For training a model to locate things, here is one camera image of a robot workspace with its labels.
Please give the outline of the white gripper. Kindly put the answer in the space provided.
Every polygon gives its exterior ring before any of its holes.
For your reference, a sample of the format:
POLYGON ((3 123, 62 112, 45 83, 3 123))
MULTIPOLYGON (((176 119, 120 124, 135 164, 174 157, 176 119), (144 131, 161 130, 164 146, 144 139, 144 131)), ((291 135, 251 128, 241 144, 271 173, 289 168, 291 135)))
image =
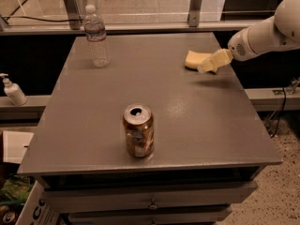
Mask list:
POLYGON ((219 49, 199 64, 205 72, 218 72, 218 68, 229 65, 233 59, 247 61, 253 57, 253 51, 248 43, 248 28, 242 29, 232 36, 228 42, 228 49, 219 49))

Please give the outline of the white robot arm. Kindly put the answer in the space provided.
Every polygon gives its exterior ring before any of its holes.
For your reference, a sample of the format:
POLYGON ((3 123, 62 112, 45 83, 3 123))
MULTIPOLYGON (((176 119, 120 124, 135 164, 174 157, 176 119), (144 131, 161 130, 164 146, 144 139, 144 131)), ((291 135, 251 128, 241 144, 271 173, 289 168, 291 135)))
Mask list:
POLYGON ((197 67, 200 73, 216 72, 232 60, 247 61, 270 52, 300 48, 300 0, 283 0, 275 14, 232 36, 227 49, 220 49, 197 67))

